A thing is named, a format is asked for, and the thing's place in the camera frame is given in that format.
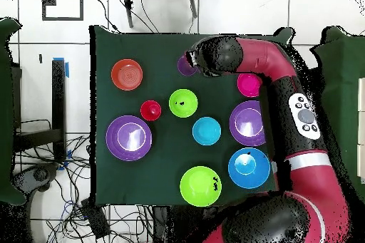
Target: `lime green bowl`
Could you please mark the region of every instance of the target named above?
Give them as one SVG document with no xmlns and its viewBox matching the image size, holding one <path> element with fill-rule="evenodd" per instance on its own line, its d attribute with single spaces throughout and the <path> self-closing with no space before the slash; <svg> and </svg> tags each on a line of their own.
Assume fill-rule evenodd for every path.
<svg viewBox="0 0 365 243">
<path fill-rule="evenodd" d="M 197 96 L 188 89 L 178 89 L 168 101 L 173 115 L 179 118 L 188 118 L 197 110 Z"/>
<path fill-rule="evenodd" d="M 208 207 L 220 196 L 222 183 L 218 174 L 208 167 L 192 167 L 181 177 L 182 198 L 195 207 Z"/>
</svg>

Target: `white floor tile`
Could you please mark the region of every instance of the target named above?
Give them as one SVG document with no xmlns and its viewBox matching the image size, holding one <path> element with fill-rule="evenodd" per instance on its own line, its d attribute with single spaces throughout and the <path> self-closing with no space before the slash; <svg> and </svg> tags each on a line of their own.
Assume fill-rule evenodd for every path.
<svg viewBox="0 0 365 243">
<path fill-rule="evenodd" d="M 59 233 L 54 237 L 52 229 L 47 225 L 46 220 L 31 220 L 31 232 L 34 243 L 82 243 L 80 239 L 73 239 L 70 237 L 63 237 L 59 221 L 48 221 L 51 226 L 58 230 Z M 76 230 L 81 236 L 92 233 L 89 226 L 77 226 Z M 71 232 L 71 236 L 77 237 L 76 232 Z M 96 241 L 95 236 L 83 238 L 83 243 L 109 243 L 109 236 L 100 238 Z"/>
<path fill-rule="evenodd" d="M 144 218 L 145 213 L 143 207 L 139 207 L 140 216 Z M 146 210 L 148 219 L 153 219 L 150 213 Z M 137 205 L 111 205 L 110 206 L 110 220 L 136 219 L 138 214 Z"/>
<path fill-rule="evenodd" d="M 69 64 L 66 78 L 66 132 L 90 132 L 89 45 L 21 44 L 21 119 L 52 120 L 52 60 Z"/>
<path fill-rule="evenodd" d="M 11 59 L 13 60 L 13 63 L 19 63 L 18 44 L 9 44 L 9 50 L 11 53 Z"/>
<path fill-rule="evenodd" d="M 80 135 L 67 134 L 66 139 L 71 140 L 77 138 Z M 73 150 L 76 147 L 77 141 L 73 141 L 72 143 L 68 143 L 67 150 Z M 77 159 L 87 159 L 88 153 L 86 151 L 86 146 L 89 145 L 89 141 L 86 140 L 75 152 L 73 153 L 73 157 Z M 26 151 L 29 155 L 35 155 L 33 150 Z M 41 157 L 45 157 L 48 155 L 46 151 L 38 152 Z M 40 160 L 34 160 L 33 158 L 28 158 L 22 156 L 22 162 L 39 162 Z M 79 200 L 78 203 L 81 204 L 81 200 L 90 196 L 90 169 L 79 167 L 75 163 L 69 163 L 68 168 L 75 172 L 72 175 L 73 181 L 76 182 L 76 186 L 79 192 Z M 74 186 L 71 184 L 70 177 L 67 174 L 66 170 L 58 170 L 56 175 L 56 180 L 59 182 L 62 187 L 62 195 L 64 200 L 70 201 L 72 199 L 73 202 L 76 201 L 76 192 Z M 69 207 L 65 212 L 65 202 L 61 196 L 61 188 L 54 180 L 51 182 L 51 187 L 45 192 L 36 192 L 34 195 L 34 199 L 31 206 L 31 219 L 60 219 L 62 214 L 63 217 L 67 216 L 68 212 L 70 212 Z M 108 208 L 106 208 L 106 218 L 108 219 Z"/>
<path fill-rule="evenodd" d="M 18 0 L 0 0 L 0 18 L 18 18 Z M 18 32 L 10 37 L 10 43 L 18 43 Z"/>
<path fill-rule="evenodd" d="M 112 231 L 110 234 L 110 243 L 152 243 L 153 238 L 148 235 L 145 220 L 143 222 L 145 226 L 143 226 L 140 220 L 110 221 L 110 229 Z M 149 224 L 150 227 L 148 230 L 153 234 L 153 223 L 149 221 Z"/>
<path fill-rule="evenodd" d="M 294 46 L 294 47 L 299 52 L 300 56 L 304 59 L 304 62 L 306 63 L 309 69 L 316 68 L 318 66 L 316 57 L 309 50 L 313 46 Z"/>
<path fill-rule="evenodd" d="M 339 25 L 358 34 L 365 29 L 365 13 L 355 0 L 290 0 L 289 25 L 297 35 L 293 44 L 318 44 L 322 30 Z"/>
<path fill-rule="evenodd" d="M 143 11 L 140 0 L 132 0 L 132 11 L 137 14 L 146 24 L 156 32 L 153 25 L 149 22 L 145 12 L 150 20 L 155 24 L 159 32 L 188 33 L 192 25 L 192 12 L 190 9 L 190 0 L 143 0 Z M 119 0 L 109 0 L 109 19 L 110 22 L 117 26 L 120 32 L 124 33 L 150 33 L 148 27 L 134 14 L 132 20 L 134 27 L 129 28 L 127 13 L 125 7 Z M 190 33 L 197 32 L 197 21 L 194 20 Z"/>
<path fill-rule="evenodd" d="M 107 0 L 101 1 L 107 9 Z M 56 6 L 47 10 L 51 15 L 75 16 L 75 2 L 79 0 L 56 0 Z M 21 43 L 88 43 L 89 25 L 108 23 L 103 6 L 96 0 L 83 0 L 83 21 L 42 21 L 42 0 L 19 0 L 19 8 Z"/>
<path fill-rule="evenodd" d="M 287 14 L 288 0 L 200 0 L 200 33 L 273 34 Z"/>
</svg>

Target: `red bowl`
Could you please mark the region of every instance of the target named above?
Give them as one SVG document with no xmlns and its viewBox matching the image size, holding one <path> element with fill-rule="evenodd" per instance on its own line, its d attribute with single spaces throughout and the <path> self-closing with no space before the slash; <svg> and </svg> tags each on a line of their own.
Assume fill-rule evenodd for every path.
<svg viewBox="0 0 365 243">
<path fill-rule="evenodd" d="M 111 70 L 111 79 L 118 88 L 131 91 L 142 81 L 143 72 L 139 64 L 130 59 L 120 60 Z"/>
<path fill-rule="evenodd" d="M 157 120 L 161 115 L 161 106 L 155 100 L 147 100 L 141 105 L 140 114 L 145 120 Z"/>
</svg>

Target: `table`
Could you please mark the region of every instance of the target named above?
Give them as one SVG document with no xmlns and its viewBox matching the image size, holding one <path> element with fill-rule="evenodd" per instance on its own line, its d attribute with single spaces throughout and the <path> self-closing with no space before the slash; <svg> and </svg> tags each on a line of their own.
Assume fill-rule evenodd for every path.
<svg viewBox="0 0 365 243">
<path fill-rule="evenodd" d="M 184 172 L 196 165 L 211 167 L 220 176 L 222 193 L 215 205 L 226 205 L 250 193 L 274 190 L 272 171 L 261 187 L 246 190 L 236 186 L 228 175 L 230 157 L 244 148 L 232 137 L 229 118 L 233 109 L 245 100 L 237 89 L 237 76 L 204 78 L 186 77 L 177 70 L 184 51 L 208 35 L 197 34 L 117 34 L 100 26 L 91 26 L 91 50 L 95 49 L 91 68 L 95 68 L 96 91 L 96 204 L 113 205 L 186 205 L 179 184 Z M 291 29 L 274 36 L 241 36 L 289 43 Z M 110 72 L 124 58 L 137 61 L 143 69 L 143 80 L 133 91 L 122 91 L 113 85 Z M 189 118 L 177 118 L 168 107 L 173 91 L 187 88 L 198 98 L 197 111 Z M 141 118 L 140 106 L 145 100 L 156 100 L 162 115 L 147 122 L 153 134 L 152 147 L 145 157 L 125 162 L 114 157 L 106 146 L 110 123 L 122 115 Z M 203 116 L 219 121 L 222 135 L 212 146 L 201 146 L 192 137 L 192 126 Z M 259 147 L 267 152 L 266 145 Z"/>
</svg>

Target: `chair leg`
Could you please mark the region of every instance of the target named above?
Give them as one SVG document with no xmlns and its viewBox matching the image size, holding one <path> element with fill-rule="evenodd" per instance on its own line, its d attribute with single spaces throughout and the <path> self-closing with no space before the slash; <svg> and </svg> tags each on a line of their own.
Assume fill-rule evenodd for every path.
<svg viewBox="0 0 365 243">
<path fill-rule="evenodd" d="M 131 0 L 124 0 L 125 10 L 127 11 L 127 18 L 129 27 L 133 28 L 133 22 L 132 22 L 132 13 L 130 10 L 132 9 L 132 1 Z"/>
<path fill-rule="evenodd" d="M 195 8 L 195 1 L 190 0 L 190 5 L 191 5 L 191 9 L 192 9 L 192 16 L 194 19 L 196 19 L 197 18 L 197 9 Z"/>
</svg>

